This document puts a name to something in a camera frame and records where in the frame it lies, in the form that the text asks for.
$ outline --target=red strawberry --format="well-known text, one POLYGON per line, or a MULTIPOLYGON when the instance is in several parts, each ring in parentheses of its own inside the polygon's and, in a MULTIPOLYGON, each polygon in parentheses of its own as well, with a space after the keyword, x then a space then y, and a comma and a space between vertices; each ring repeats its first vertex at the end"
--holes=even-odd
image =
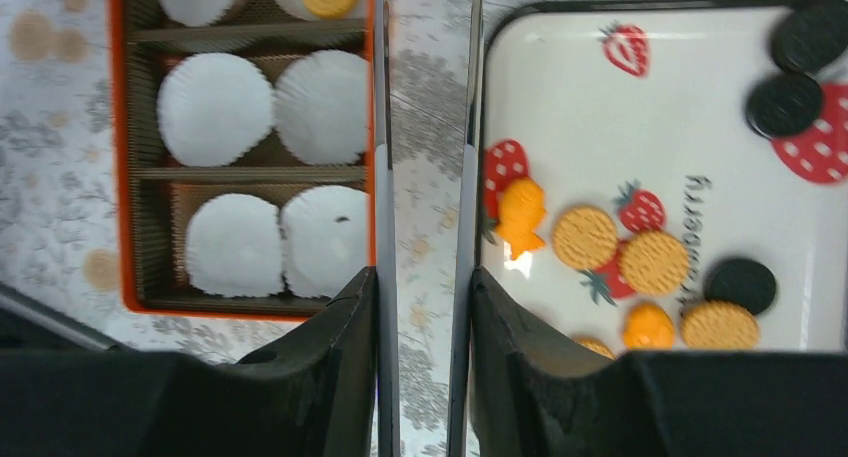
POLYGON ((665 226, 665 209, 660 199, 639 189, 639 181, 628 182, 626 188, 619 187, 621 196, 615 198, 618 220, 631 232, 660 230, 665 226))
POLYGON ((821 116, 804 133, 774 139, 780 160, 802 179, 834 184, 848 176, 848 84, 824 84, 821 116))
POLYGON ((483 206, 490 219, 498 219, 498 199, 513 181, 530 175, 524 149, 514 140, 504 140, 486 151, 483 162, 483 206))
POLYGON ((627 241, 619 242, 618 251, 616 251, 615 257, 606 264, 594 270, 580 271, 581 274, 589 278, 589 280, 583 282, 583 286, 591 288, 590 295, 592 297, 592 302, 597 304, 598 297, 602 297, 610 304, 616 305, 614 299, 623 299, 636 293, 636 291, 624 281, 624 277, 621 276, 621 272, 618 270, 618 259, 621 257, 621 248, 624 247, 626 243, 627 241))
POLYGON ((619 69, 636 77, 648 75, 649 51, 648 37, 635 25, 621 25, 614 22, 604 34, 604 55, 619 69))

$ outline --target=floral tablecloth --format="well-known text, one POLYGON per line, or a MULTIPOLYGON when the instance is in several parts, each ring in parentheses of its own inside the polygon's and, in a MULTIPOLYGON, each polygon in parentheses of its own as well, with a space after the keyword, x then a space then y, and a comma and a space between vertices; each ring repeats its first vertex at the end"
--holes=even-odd
MULTIPOLYGON (((487 28, 531 1, 486 0, 487 28)), ((392 8, 406 455, 444 454, 470 2, 392 8)), ((133 347, 236 360, 291 326, 120 303, 104 15, 104 0, 0 0, 0 279, 133 347)))

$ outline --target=black cookie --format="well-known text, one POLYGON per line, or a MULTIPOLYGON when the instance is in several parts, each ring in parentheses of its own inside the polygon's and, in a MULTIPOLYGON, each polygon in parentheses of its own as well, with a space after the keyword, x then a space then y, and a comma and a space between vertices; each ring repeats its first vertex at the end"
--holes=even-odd
POLYGON ((730 302, 758 315, 774 302, 777 281, 768 267, 759 262, 728 259, 715 266, 707 276, 704 296, 708 301, 730 302))
POLYGON ((748 125, 770 139, 792 137, 818 119, 824 93, 814 79, 800 74, 780 74, 759 84, 745 108, 748 125))
POLYGON ((790 72, 815 73, 848 49, 848 2, 819 0, 790 14, 771 39, 774 62, 790 72))

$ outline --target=orange round object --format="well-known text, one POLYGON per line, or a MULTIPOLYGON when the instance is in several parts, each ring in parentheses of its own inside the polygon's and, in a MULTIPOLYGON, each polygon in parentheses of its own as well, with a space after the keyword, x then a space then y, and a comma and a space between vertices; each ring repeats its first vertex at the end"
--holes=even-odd
POLYGON ((674 344, 674 323, 659 305, 639 304, 627 315, 621 340, 628 349, 668 350, 674 344))

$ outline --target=orange fish-shaped object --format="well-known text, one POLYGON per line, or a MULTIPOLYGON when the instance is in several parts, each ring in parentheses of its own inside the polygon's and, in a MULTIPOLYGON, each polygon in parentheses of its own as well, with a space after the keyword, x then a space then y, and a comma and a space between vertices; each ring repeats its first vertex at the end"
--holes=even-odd
POLYGON ((545 191, 532 179, 518 179, 506 188, 498 204, 498 214, 500 223, 495 233, 509 244, 511 260, 545 246, 545 241, 533 233, 547 214, 545 191))

